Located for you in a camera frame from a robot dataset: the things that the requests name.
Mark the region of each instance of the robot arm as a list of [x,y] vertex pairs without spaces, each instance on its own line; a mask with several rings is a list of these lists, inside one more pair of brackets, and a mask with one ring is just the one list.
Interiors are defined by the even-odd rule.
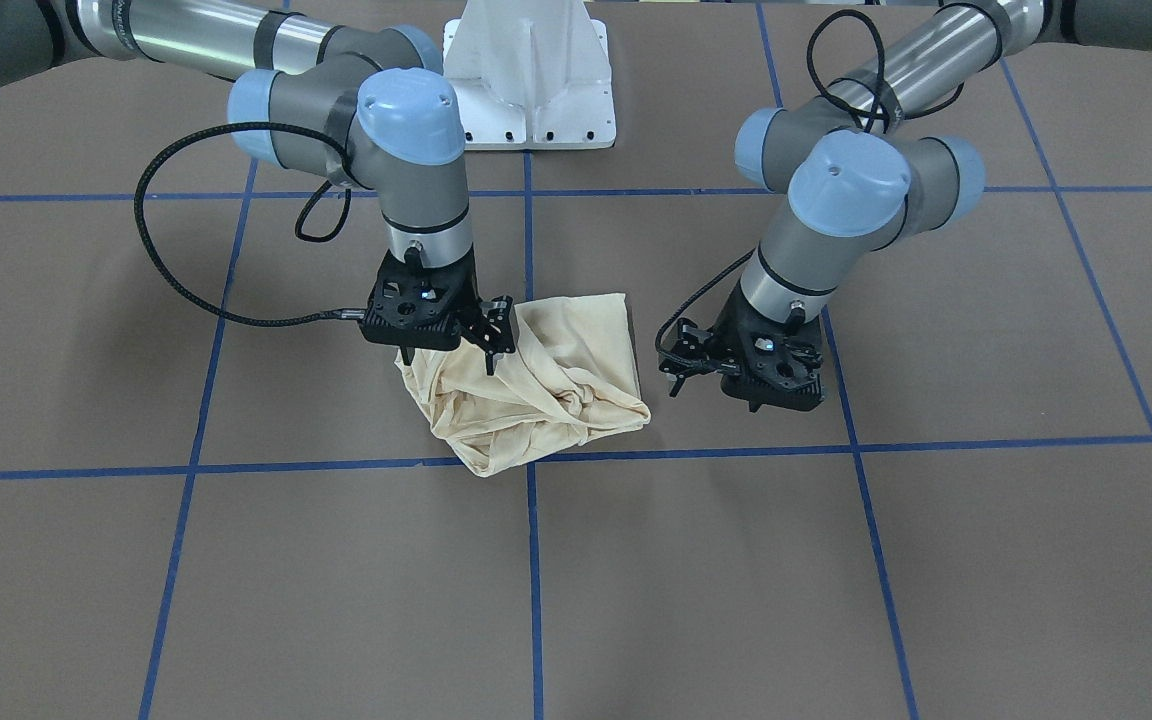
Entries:
[[408,363],[415,347],[448,351],[464,338],[492,373],[495,355],[515,350],[511,300],[477,295],[465,131],[442,55],[419,29],[365,32],[233,0],[0,0],[0,86],[94,56],[233,79],[230,122],[306,128],[346,150],[273,127],[234,136],[256,159],[378,194],[389,252],[366,309],[333,318],[401,347]]
[[[809,44],[809,63],[819,32]],[[937,109],[954,88],[1034,41],[1152,50],[1152,3],[942,3],[881,59],[827,88],[817,82],[820,94],[801,108],[751,115],[736,138],[736,165],[756,184],[787,194],[787,203],[751,251],[717,323],[702,331],[677,319],[684,305],[677,323],[670,319],[658,334],[670,394],[687,378],[719,373],[723,393],[748,401],[751,411],[818,407],[818,316],[847,272],[870,251],[954,222],[984,190],[984,164],[968,142],[878,136]]]

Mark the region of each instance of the blue grid line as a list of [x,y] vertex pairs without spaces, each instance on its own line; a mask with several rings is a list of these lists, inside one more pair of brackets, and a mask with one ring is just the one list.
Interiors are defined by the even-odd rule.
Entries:
[[1152,184],[1058,184],[1058,192],[1149,192]]
[[614,460],[700,460],[721,457],[787,457],[794,455],[841,455],[851,452],[847,445],[809,445],[801,447],[707,447],[691,450],[605,450],[561,452],[538,462],[604,462]]
[[1101,283],[1097,281],[1096,270],[1092,268],[1092,260],[1089,258],[1087,250],[1083,245],[1083,237],[1078,233],[1078,225],[1074,222],[1074,214],[1070,213],[1069,205],[1064,202],[1064,192],[1061,191],[1060,184],[1056,182],[1056,173],[1051,167],[1047,152],[1043,150],[1043,142],[1039,141],[1033,119],[1030,118],[1029,109],[1025,108],[1025,101],[1020,96],[1020,86],[1016,86],[1016,79],[1011,76],[1011,68],[1007,65],[1006,60],[1000,60],[1000,65],[1007,78],[1007,86],[1011,89],[1011,98],[1015,99],[1016,106],[1020,108],[1020,116],[1024,120],[1025,128],[1029,130],[1029,138],[1033,142],[1034,150],[1038,152],[1038,160],[1043,164],[1043,172],[1047,173],[1047,181],[1051,182],[1052,192],[1056,196],[1056,204],[1060,206],[1061,215],[1064,218],[1064,227],[1069,229],[1070,240],[1074,241],[1074,249],[1078,251],[1079,263],[1083,264],[1083,272],[1087,274],[1087,281],[1092,286],[1096,304],[1101,308],[1105,324],[1111,329],[1111,336],[1114,338],[1114,346],[1117,348],[1119,357],[1123,361],[1128,379],[1132,382],[1132,389],[1140,404],[1140,411],[1149,424],[1149,432],[1152,433],[1152,410],[1149,409],[1149,401],[1146,395],[1144,395],[1144,388],[1142,387],[1139,377],[1137,377],[1137,372],[1135,372],[1132,357],[1128,355],[1128,348],[1126,348],[1123,336],[1119,332],[1119,325],[1114,320],[1114,314],[1111,313],[1111,305],[1105,300],[1105,293],[1101,291]]
[[631,197],[660,195],[774,195],[759,187],[608,187],[532,190],[533,197]]
[[[522,275],[526,301],[536,297],[535,209],[532,202],[531,150],[522,152]],[[531,582],[531,712],[545,718],[545,665],[540,636],[540,525],[536,511],[536,463],[526,462],[526,556]]]
[[531,712],[535,720],[545,718],[545,670],[541,655],[540,623],[540,521],[536,495],[536,463],[526,462],[526,556],[531,575]]
[[776,73],[776,60],[772,56],[772,40],[767,33],[767,17],[763,15],[763,3],[755,5],[755,13],[758,13],[758,32],[763,37],[763,58],[767,59],[767,74],[772,78],[772,97],[776,100],[776,107],[783,108],[781,79]]
[[536,300],[535,258],[532,258],[532,240],[535,240],[535,210],[532,199],[538,195],[531,188],[531,150],[522,151],[522,276],[526,283],[524,300]]
[[[242,209],[238,210],[238,227],[234,229],[233,250],[229,253],[229,268],[225,273],[225,290],[220,296],[220,308],[225,310],[229,305],[229,291],[233,290],[234,274],[238,267],[238,252],[243,249],[243,234],[247,233],[247,215],[251,210],[251,192],[256,187],[257,161],[252,160],[247,169],[247,197],[243,197]],[[189,452],[189,465],[195,468],[202,457],[202,438],[207,430],[207,415],[211,411],[211,392],[217,384],[217,367],[220,365],[220,347],[225,341],[225,319],[215,319],[215,334],[211,341],[211,357],[207,361],[207,374],[202,385],[202,401],[198,402],[198,425],[195,430],[194,447]],[[162,643],[168,630],[168,617],[172,614],[172,597],[175,592],[175,579],[180,568],[180,551],[184,547],[184,532],[189,523],[189,505],[194,500],[194,487],[197,473],[189,473],[184,479],[184,487],[180,491],[180,509],[177,514],[177,526],[172,538],[172,555],[168,559],[168,571],[162,584],[162,600],[159,605],[159,617],[154,628],[154,644],[150,649],[150,664],[145,673],[145,689],[141,694],[141,720],[147,720],[150,710],[154,705],[154,689],[159,679],[159,662],[162,659]]]
[[[1151,194],[1152,185],[1058,185],[1066,194]],[[987,185],[986,192],[1021,194],[1052,192],[1051,185]],[[253,200],[306,200],[306,191],[252,192]],[[702,195],[776,195],[759,187],[643,187],[643,188],[566,188],[566,190],[532,190],[532,197],[636,197],[636,196],[702,196]],[[325,197],[339,200],[343,192],[328,192]],[[376,191],[356,191],[356,197],[376,197]],[[146,200],[242,200],[243,192],[154,192]],[[526,197],[526,190],[471,190],[470,197]],[[104,194],[20,194],[0,195],[0,202],[131,202],[129,192]]]
[[[1152,435],[1102,435],[1030,439],[968,439],[968,441],[861,444],[861,455],[893,452],[1032,450],[1032,448],[1104,447],[1152,445]],[[723,457],[790,457],[799,455],[846,455],[850,445],[805,445],[786,447],[700,447],[684,450],[602,450],[561,452],[536,460],[538,464],[563,462],[616,462],[637,460],[698,460]],[[120,468],[59,468],[43,470],[0,470],[0,480],[65,480],[77,478],[137,478],[152,475],[233,475],[233,473],[319,473],[332,470],[389,470],[407,468],[454,468],[461,461],[444,457],[382,457],[371,460],[317,460],[288,462],[220,462],[198,465],[145,465]]]
[[869,478],[865,475],[864,456],[861,454],[861,442],[856,438],[856,424],[851,416],[851,402],[847,400],[847,382],[842,374],[842,359],[838,355],[838,341],[833,334],[833,323],[829,323],[829,310],[820,311],[820,325],[829,343],[833,356],[833,369],[838,378],[838,403],[842,406],[842,420],[847,425],[847,442],[850,444],[851,462],[856,469],[856,486],[861,490],[861,505],[865,510],[865,525],[869,528],[869,546],[874,553],[874,568],[878,570],[878,586],[882,591],[882,606],[887,609],[887,627],[890,629],[892,647],[896,651],[896,666],[900,669],[901,688],[905,691],[905,710],[910,720],[919,720],[918,698],[914,696],[914,680],[910,679],[909,660],[905,659],[905,639],[900,631],[900,617],[896,615],[896,598],[892,593],[890,579],[887,577],[887,559],[882,554],[882,537],[878,533],[878,517],[874,514],[873,498],[869,494]]

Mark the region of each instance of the black cable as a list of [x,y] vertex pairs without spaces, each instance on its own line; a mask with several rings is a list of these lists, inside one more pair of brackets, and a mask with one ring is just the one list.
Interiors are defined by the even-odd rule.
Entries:
[[681,316],[685,313],[687,308],[691,306],[692,302],[700,300],[700,296],[705,295],[705,293],[710,290],[713,290],[713,287],[717,286],[718,283],[721,283],[723,281],[723,278],[727,278],[727,275],[732,274],[733,272],[736,272],[736,268],[740,268],[741,265],[744,265],[750,258],[753,258],[755,250],[750,250],[749,252],[742,255],[740,259],[733,263],[732,265],[727,265],[727,268],[723,270],[723,272],[714,275],[714,279],[702,286],[698,291],[691,293],[691,297],[689,297],[689,300],[687,300],[684,304],[680,305],[679,309],[675,310],[675,313],[669,314],[669,319],[666,320],[664,325],[660,325],[660,329],[657,332],[655,346],[657,346],[657,351],[660,355],[667,357],[667,359],[669,361],[675,361],[675,363],[681,365],[691,365],[694,363],[694,361],[691,359],[684,359],[684,357],[680,357],[673,354],[672,351],[666,350],[666,348],[664,348],[664,346],[660,344],[660,342],[664,341],[664,333],[669,332],[669,325],[673,325],[675,320],[681,318]]
[[[831,26],[831,24],[838,22],[838,20],[841,18],[859,20],[861,23],[864,24],[865,29],[869,30],[869,37],[873,38],[874,50],[878,55],[878,73],[874,79],[876,88],[867,88],[867,90],[872,92],[872,94],[874,96],[873,108],[877,109],[852,108],[852,106],[848,101],[842,100],[841,97],[838,97],[836,94],[829,92],[829,89],[826,88],[826,85],[824,85],[824,83],[820,81],[819,73],[817,73],[817,69],[814,68],[814,45],[817,44],[817,40],[819,40],[820,35],[823,35],[824,31],[826,31],[826,29]],[[869,17],[869,15],[865,15],[859,10],[844,9],[844,10],[838,10],[838,13],[832,14],[827,18],[825,18],[824,22],[820,23],[819,26],[814,29],[814,31],[812,32],[812,37],[810,37],[808,40],[806,65],[808,65],[808,76],[812,78],[812,85],[817,88],[817,92],[819,92],[819,94],[824,97],[826,101],[835,106],[835,108],[844,111],[847,114],[851,115],[851,120],[854,123],[856,123],[857,127],[861,126],[862,118],[867,120],[867,122],[864,126],[865,132],[872,131],[874,127],[874,120],[882,120],[882,130],[885,132],[887,127],[890,127],[890,113],[888,113],[887,108],[882,106],[882,89],[887,88],[887,46],[886,44],[882,44],[882,36],[881,33],[878,32],[878,26],[874,24],[874,21]],[[933,113],[940,113],[941,109],[948,108],[948,106],[953,105],[958,99],[958,97],[963,94],[964,85],[965,83],[963,83],[963,85],[958,85],[957,88],[955,88],[954,94],[948,97],[948,100],[946,100],[945,103],[933,106],[933,108],[927,108],[918,111],[918,113],[908,114],[905,115],[905,120],[927,118]]]
[[280,318],[275,320],[248,318],[245,314],[230,313],[230,311],[212,305],[211,302],[206,302],[195,295],[195,293],[189,291],[188,288],[181,285],[175,275],[172,274],[172,270],[168,270],[168,266],[164,263],[159,251],[157,251],[154,241],[150,237],[150,228],[145,222],[146,190],[156,174],[162,168],[166,161],[172,159],[174,154],[185,147],[195,145],[195,143],[210,141],[212,137],[233,135],[234,132],[252,131],[253,129],[256,129],[256,131],[290,132],[291,135],[311,138],[311,141],[319,141],[320,143],[324,143],[324,145],[338,152],[340,156],[340,162],[344,167],[348,167],[349,154],[344,146],[340,145],[334,137],[326,135],[326,132],[314,131],[314,129],[285,123],[252,122],[217,126],[214,128],[204,129],[204,131],[187,135],[180,138],[180,141],[173,142],[172,145],[164,147],[164,150],[156,156],[154,160],[150,160],[145,172],[141,174],[141,182],[136,183],[136,195],[132,197],[132,214],[134,218],[136,218],[136,232],[141,234],[141,243],[145,245],[145,251],[150,255],[151,263],[153,263],[156,268],[159,270],[159,274],[162,275],[162,279],[168,281],[168,285],[172,286],[172,290],[177,291],[180,296],[184,297],[184,300],[188,300],[189,302],[192,302],[195,305],[202,306],[202,309],[212,314],[219,316],[219,318],[230,320],[230,323],[253,325],[253,327],[257,328],[285,328],[291,327],[291,325],[317,323],[317,320],[356,319],[357,313],[361,313],[361,311],[355,309],[344,309],[343,306],[338,310],[320,310],[317,311],[317,313],[297,316],[297,318]]
[[310,219],[310,213],[314,211],[314,205],[323,200],[323,196],[326,195],[328,190],[332,190],[332,181],[326,181],[314,190],[314,195],[310,196],[310,199],[305,202],[305,207],[301,209],[301,214],[296,218],[296,237],[305,242],[329,242],[335,240],[335,236],[340,234],[340,229],[344,228],[346,220],[349,219],[349,202],[353,200],[353,190],[344,188],[344,207],[340,209],[340,218],[338,223],[332,228],[328,234],[305,234],[305,221]]

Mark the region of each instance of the crumpled fabric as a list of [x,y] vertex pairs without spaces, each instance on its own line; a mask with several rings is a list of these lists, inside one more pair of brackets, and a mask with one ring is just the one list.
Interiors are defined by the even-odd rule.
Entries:
[[483,351],[417,350],[411,366],[394,361],[407,392],[479,477],[524,465],[600,437],[643,429],[623,293],[550,297],[515,306],[517,351],[486,374]]

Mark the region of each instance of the table surface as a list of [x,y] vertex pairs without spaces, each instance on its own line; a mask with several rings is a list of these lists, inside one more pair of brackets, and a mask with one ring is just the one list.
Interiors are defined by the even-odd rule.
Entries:
[[[223,85],[92,60],[0,91],[0,717],[1152,717],[1152,55],[1034,47],[902,129],[972,142],[980,206],[856,266],[826,404],[749,414],[667,397],[650,338],[783,202],[732,141],[813,94],[831,9],[589,9],[616,146],[470,156],[480,288],[627,291],[654,419],[485,480],[392,348],[218,324],[147,263],[129,194]],[[831,32],[823,74],[872,54]],[[214,141],[147,213],[230,310],[357,305],[376,199],[308,247],[314,187]]]

